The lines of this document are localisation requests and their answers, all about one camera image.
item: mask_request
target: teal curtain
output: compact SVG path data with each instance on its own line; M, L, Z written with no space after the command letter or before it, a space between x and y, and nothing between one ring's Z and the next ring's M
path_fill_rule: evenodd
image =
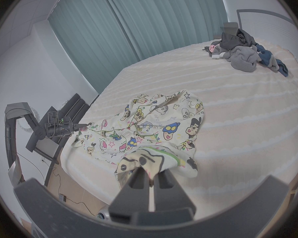
M60 0L49 22L101 93L124 67L212 40L227 15L223 0Z

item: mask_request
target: bed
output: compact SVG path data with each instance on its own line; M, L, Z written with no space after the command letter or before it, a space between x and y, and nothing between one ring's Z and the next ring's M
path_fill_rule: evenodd
M140 93L167 95L188 89L205 109L195 141L198 176L175 177L197 206L195 219L238 202L269 174L289 183L298 173L298 63L288 50L255 41L286 64L288 77L259 63L252 73L235 70L203 51L212 41L194 44L123 69L80 122L110 118ZM119 192L116 166L71 143L61 153L62 168L110 204Z

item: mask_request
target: pile of clothes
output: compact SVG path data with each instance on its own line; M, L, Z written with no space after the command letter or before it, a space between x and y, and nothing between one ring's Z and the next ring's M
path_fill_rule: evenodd
M278 70L285 77L288 76L286 65L242 29L238 29L236 35L223 32L220 41L212 42L209 47L204 47L204 50L212 59L224 58L231 62L234 69L253 72L259 62L273 71Z

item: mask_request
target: white headboard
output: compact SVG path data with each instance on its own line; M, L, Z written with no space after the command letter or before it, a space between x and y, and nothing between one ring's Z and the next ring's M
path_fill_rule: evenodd
M251 36L289 50L298 62L298 29L290 18L267 10L246 9L236 12L241 29Z

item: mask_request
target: pink star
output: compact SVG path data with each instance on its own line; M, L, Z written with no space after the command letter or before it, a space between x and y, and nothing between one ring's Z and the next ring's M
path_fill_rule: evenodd
M141 143L141 141L143 141L143 139L141 137L137 137L137 143Z
M108 145L112 148L115 144L114 142L110 142Z

